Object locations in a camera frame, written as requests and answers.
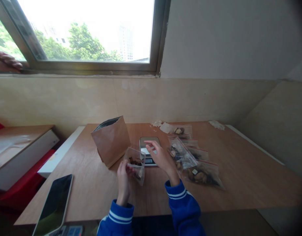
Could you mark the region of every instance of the window glass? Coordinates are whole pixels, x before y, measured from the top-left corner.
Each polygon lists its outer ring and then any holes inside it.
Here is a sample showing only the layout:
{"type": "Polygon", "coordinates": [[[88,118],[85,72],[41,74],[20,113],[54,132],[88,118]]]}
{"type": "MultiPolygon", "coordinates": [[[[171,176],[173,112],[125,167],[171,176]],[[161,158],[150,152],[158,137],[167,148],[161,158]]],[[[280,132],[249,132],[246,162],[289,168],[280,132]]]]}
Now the window glass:
{"type": "Polygon", "coordinates": [[[48,60],[150,61],[154,0],[18,2],[48,60]]]}
{"type": "Polygon", "coordinates": [[[14,43],[6,28],[0,21],[0,50],[15,57],[19,61],[26,61],[23,54],[14,43]]]}

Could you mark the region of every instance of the tree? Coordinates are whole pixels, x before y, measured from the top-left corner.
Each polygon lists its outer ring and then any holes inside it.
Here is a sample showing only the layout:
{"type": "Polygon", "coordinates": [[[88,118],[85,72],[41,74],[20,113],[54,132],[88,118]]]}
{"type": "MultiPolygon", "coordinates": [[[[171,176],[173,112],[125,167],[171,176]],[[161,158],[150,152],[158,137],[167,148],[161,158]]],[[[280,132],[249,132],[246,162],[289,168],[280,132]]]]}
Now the tree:
{"type": "Polygon", "coordinates": [[[57,43],[52,37],[46,38],[41,31],[36,30],[35,35],[49,60],[71,60],[71,49],[57,43]]]}
{"type": "MultiPolygon", "coordinates": [[[[117,50],[106,52],[96,37],[92,37],[86,24],[79,26],[72,23],[69,29],[70,47],[66,48],[56,42],[52,37],[46,38],[41,31],[36,30],[36,37],[49,60],[82,60],[82,61],[122,61],[117,50]]],[[[0,50],[17,60],[25,61],[24,56],[12,40],[8,31],[0,21],[0,50]]]]}
{"type": "Polygon", "coordinates": [[[14,56],[17,60],[25,61],[25,58],[17,45],[12,40],[6,28],[3,26],[0,21],[0,50],[4,51],[12,56],[14,56]]]}
{"type": "Polygon", "coordinates": [[[71,37],[69,37],[70,48],[76,60],[94,60],[94,61],[121,61],[121,56],[117,50],[107,53],[105,48],[101,45],[99,40],[93,38],[84,23],[79,26],[77,23],[71,24],[69,30],[71,37]]]}

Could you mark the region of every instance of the kraft paper bag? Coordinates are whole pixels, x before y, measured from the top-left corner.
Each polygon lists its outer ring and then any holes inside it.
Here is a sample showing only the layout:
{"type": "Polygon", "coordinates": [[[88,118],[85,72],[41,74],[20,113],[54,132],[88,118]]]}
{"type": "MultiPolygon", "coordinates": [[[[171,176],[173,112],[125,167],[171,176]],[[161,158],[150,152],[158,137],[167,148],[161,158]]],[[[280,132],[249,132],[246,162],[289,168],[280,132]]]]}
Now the kraft paper bag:
{"type": "Polygon", "coordinates": [[[92,133],[102,162],[110,168],[131,145],[123,116],[101,123],[92,133]]]}

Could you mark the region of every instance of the blue sleeve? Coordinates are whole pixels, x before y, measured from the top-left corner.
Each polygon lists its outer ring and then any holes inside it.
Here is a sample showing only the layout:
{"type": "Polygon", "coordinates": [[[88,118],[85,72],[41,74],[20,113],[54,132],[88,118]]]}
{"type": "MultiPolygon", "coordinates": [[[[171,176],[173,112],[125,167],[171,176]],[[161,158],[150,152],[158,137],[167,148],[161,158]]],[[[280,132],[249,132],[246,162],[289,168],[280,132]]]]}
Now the blue sleeve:
{"type": "Polygon", "coordinates": [[[171,187],[169,180],[165,183],[172,211],[173,223],[178,235],[206,235],[199,222],[201,210],[194,197],[188,192],[183,183],[171,187]]]}
{"type": "Polygon", "coordinates": [[[99,223],[97,235],[131,236],[133,210],[133,205],[128,203],[127,207],[122,207],[116,204],[116,199],[113,200],[109,214],[99,223]]]}

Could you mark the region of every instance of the hand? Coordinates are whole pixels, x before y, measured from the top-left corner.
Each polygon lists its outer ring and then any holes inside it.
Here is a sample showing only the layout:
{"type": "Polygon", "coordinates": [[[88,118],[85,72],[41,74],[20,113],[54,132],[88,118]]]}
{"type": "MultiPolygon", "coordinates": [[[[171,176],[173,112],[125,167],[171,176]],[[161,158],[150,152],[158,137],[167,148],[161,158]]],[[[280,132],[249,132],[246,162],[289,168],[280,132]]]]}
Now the hand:
{"type": "Polygon", "coordinates": [[[21,73],[22,64],[11,55],[0,51],[0,71],[11,71],[21,73]]]}
{"type": "Polygon", "coordinates": [[[166,172],[170,179],[171,186],[177,186],[180,184],[180,179],[177,174],[176,165],[171,157],[166,155],[163,148],[156,141],[144,141],[147,145],[146,148],[153,158],[154,162],[162,170],[166,172]]]}
{"type": "Polygon", "coordinates": [[[128,160],[121,161],[117,171],[118,178],[118,198],[116,204],[122,207],[126,207],[130,196],[130,187],[128,181],[128,175],[126,172],[126,166],[128,160]]]}

